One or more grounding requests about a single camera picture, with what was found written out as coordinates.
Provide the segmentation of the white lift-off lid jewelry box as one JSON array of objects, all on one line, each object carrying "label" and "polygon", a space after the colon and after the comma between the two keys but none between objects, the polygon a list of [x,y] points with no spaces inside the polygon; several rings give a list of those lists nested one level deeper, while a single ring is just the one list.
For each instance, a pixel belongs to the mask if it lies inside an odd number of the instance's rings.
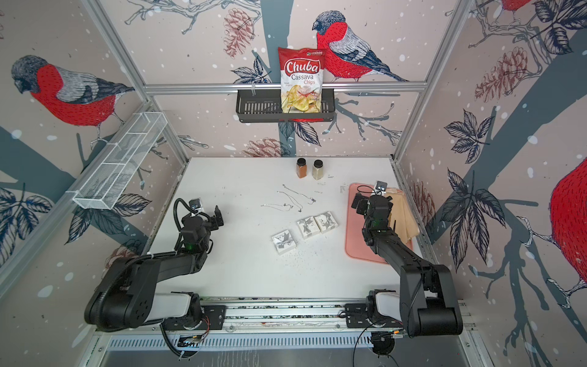
[{"label": "white lift-off lid jewelry box", "polygon": [[321,213],[315,216],[314,219],[319,227],[319,230],[322,233],[329,232],[332,229],[336,229],[336,227],[338,226],[338,223],[336,222],[334,215],[330,211]]}]

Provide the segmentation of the white gift box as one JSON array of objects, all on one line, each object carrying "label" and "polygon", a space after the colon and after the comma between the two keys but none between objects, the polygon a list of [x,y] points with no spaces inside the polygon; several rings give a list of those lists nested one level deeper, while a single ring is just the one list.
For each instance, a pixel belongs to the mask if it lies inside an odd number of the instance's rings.
[{"label": "white gift box", "polygon": [[320,234],[321,230],[313,217],[306,217],[297,221],[297,227],[304,239]]},{"label": "white gift box", "polygon": [[288,229],[273,235],[271,240],[279,255],[283,255],[284,253],[296,249],[297,247],[297,244]]}]

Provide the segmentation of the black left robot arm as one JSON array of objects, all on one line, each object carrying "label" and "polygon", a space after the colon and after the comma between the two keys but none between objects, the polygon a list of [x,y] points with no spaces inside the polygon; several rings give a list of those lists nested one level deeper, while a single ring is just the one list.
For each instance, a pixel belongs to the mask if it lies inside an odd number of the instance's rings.
[{"label": "black left robot arm", "polygon": [[158,293],[162,281],[200,272],[212,252],[211,233],[224,226],[218,206],[212,215],[201,200],[179,198],[172,208],[178,237],[174,249],[116,259],[97,286],[84,311],[87,324],[113,333],[183,319],[197,327],[204,319],[200,296],[193,292]]}]

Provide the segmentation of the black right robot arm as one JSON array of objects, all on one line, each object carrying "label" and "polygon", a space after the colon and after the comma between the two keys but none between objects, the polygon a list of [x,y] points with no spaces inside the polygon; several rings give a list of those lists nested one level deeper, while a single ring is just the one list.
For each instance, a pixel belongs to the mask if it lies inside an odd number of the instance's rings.
[{"label": "black right robot arm", "polygon": [[369,318],[393,318],[401,323],[410,337],[459,335],[463,332],[463,318],[450,270],[421,258],[401,241],[390,227],[391,197],[385,197],[376,189],[369,192],[357,190],[351,208],[365,220],[362,227],[365,244],[400,277],[399,294],[391,295],[391,310],[386,310],[379,301],[385,292],[370,294]]}]

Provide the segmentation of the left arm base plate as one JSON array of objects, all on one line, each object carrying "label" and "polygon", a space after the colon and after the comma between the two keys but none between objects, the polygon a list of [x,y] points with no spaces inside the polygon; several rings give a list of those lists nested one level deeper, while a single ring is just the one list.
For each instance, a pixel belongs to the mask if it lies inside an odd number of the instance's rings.
[{"label": "left arm base plate", "polygon": [[169,318],[163,322],[166,331],[217,331],[223,329],[227,307],[224,305],[204,305],[200,320],[195,321],[188,313],[184,317]]}]

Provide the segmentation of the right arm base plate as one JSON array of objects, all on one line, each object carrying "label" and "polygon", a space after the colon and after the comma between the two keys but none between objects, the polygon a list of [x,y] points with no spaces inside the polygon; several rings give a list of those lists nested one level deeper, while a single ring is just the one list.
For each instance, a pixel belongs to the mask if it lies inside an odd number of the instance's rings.
[{"label": "right arm base plate", "polygon": [[365,303],[345,304],[338,318],[344,319],[348,329],[363,329],[367,326],[376,328],[403,328],[402,322],[392,317],[382,316],[376,311],[369,311]]}]

